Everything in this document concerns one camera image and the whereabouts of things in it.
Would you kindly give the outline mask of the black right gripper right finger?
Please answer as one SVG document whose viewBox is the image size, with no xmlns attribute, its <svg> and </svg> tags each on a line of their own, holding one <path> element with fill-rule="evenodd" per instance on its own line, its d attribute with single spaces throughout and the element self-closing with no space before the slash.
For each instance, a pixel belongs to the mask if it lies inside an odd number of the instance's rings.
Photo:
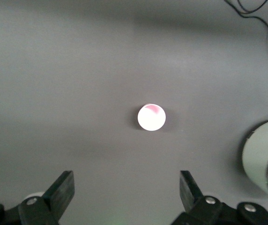
<svg viewBox="0 0 268 225">
<path fill-rule="evenodd" d="M 173 225 L 268 225 L 268 211 L 253 202 L 232 208 L 217 198 L 203 195 L 189 171 L 181 171 L 179 193 L 185 211 Z"/>
</svg>

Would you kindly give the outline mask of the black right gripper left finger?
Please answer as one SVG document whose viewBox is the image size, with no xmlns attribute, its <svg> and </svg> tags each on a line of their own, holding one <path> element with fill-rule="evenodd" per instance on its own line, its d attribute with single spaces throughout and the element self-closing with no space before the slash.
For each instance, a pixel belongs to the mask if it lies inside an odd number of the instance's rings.
<svg viewBox="0 0 268 225">
<path fill-rule="evenodd" d="M 0 204 L 0 225 L 58 225 L 74 193 L 74 173 L 64 171 L 41 196 L 31 195 L 9 210 Z"/>
</svg>

